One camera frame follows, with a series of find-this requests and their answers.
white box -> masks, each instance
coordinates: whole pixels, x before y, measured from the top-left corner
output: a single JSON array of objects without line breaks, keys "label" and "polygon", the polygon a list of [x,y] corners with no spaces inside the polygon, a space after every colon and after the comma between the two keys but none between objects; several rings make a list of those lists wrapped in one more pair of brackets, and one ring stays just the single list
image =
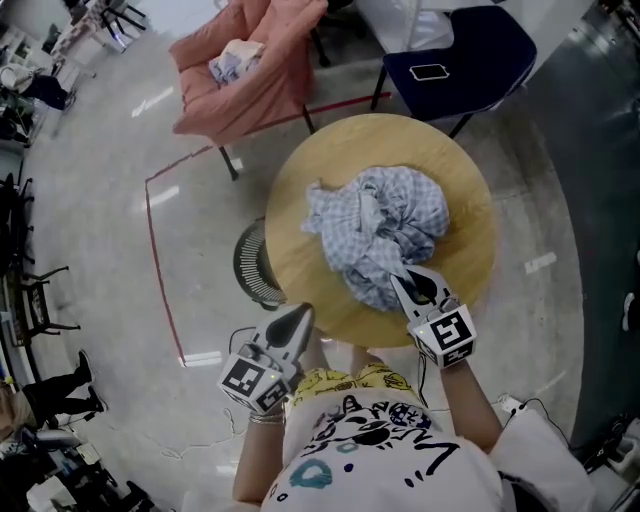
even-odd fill
[{"label": "white box", "polygon": [[469,357],[476,348],[476,329],[464,304],[431,322],[413,328],[418,348],[439,368]]},{"label": "white box", "polygon": [[281,372],[234,353],[224,365],[218,387],[231,400],[259,414],[268,412],[290,391]]}]

wooden tabletop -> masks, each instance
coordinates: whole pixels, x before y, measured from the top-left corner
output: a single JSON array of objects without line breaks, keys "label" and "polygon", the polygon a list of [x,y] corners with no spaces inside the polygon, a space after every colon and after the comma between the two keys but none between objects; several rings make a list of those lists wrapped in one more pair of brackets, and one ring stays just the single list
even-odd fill
[{"label": "wooden tabletop", "polygon": [[368,114],[333,123],[303,142],[271,190],[266,241],[274,275],[289,303],[309,302],[316,326],[332,338],[364,347],[411,343],[402,312],[383,313],[353,298],[324,257],[318,235],[300,224],[309,207],[305,189],[320,179],[339,188],[373,166],[405,165],[433,179],[444,192],[451,224],[425,266],[440,272],[471,306],[491,277],[496,229],[491,195],[471,158],[453,140],[408,117]]}]

black shoe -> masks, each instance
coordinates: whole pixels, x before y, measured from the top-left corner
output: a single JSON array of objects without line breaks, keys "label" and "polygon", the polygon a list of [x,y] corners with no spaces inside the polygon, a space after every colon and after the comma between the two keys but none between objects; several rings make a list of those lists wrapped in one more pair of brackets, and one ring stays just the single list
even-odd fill
[{"label": "black shoe", "polygon": [[91,371],[89,356],[84,350],[78,352],[78,368],[76,368],[76,373],[85,383],[91,384],[93,382],[93,372]]},{"label": "black shoe", "polygon": [[93,401],[95,404],[96,412],[107,412],[109,410],[107,402],[98,396],[98,393],[93,389],[93,386],[89,386],[89,400]]}]

gray floor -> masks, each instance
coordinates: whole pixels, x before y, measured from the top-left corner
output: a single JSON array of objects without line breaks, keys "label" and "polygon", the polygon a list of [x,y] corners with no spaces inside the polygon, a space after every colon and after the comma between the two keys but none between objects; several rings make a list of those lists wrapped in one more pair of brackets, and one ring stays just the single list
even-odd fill
[{"label": "gray floor", "polygon": [[[186,353],[227,353],[231,332],[255,325],[263,312],[235,282],[232,254],[242,230],[264,215],[274,175],[308,134],[296,120],[230,147],[241,178],[231,182],[219,153],[198,151],[199,137],[177,137],[178,77],[167,48],[211,2],[140,2],[150,30],[127,52],[94,48],[96,79],[79,81],[78,99],[62,119],[45,123],[26,162],[36,181],[33,210],[37,270],[68,264],[54,278],[51,300],[62,321],[82,331],[34,343],[43,377],[69,371],[78,349],[92,359],[96,386],[110,410],[79,435],[92,442],[116,478],[131,479],[159,503],[178,507],[184,492],[204,485],[227,495],[242,439],[231,437],[228,408],[239,432],[246,411],[216,390],[220,365],[182,368],[150,244],[148,182],[158,261],[180,344]],[[329,43],[330,33],[323,33]],[[334,66],[317,70],[311,107],[371,94],[381,50],[371,39],[337,35]],[[472,313],[481,340],[472,366],[488,397],[538,396],[566,432],[577,406],[582,370],[582,286],[569,210],[544,139],[515,95],[497,111],[476,116],[458,142],[491,190],[499,227],[494,274]],[[314,116],[321,128],[368,111],[366,103]],[[404,113],[397,96],[380,111]],[[438,124],[447,128],[451,123]],[[530,263],[554,263],[531,272]],[[348,366],[343,344],[328,345],[330,362]],[[379,355],[415,380],[414,349]],[[449,421],[437,372],[428,399]],[[193,449],[175,458],[190,445]]]},{"label": "gray floor", "polygon": [[637,288],[640,91],[635,47],[596,7],[529,82],[526,103],[544,134],[567,199],[580,257],[584,369],[575,446],[617,414],[640,414],[638,333],[620,329]]}]

yellow shorts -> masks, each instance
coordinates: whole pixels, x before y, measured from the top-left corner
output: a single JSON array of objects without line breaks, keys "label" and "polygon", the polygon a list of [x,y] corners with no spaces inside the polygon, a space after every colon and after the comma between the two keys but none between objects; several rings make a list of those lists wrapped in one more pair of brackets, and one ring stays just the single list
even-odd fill
[{"label": "yellow shorts", "polygon": [[307,372],[293,395],[293,406],[322,393],[346,391],[356,388],[391,388],[417,395],[409,386],[407,379],[395,373],[386,364],[372,363],[366,365],[356,377],[344,372],[316,368]]}]

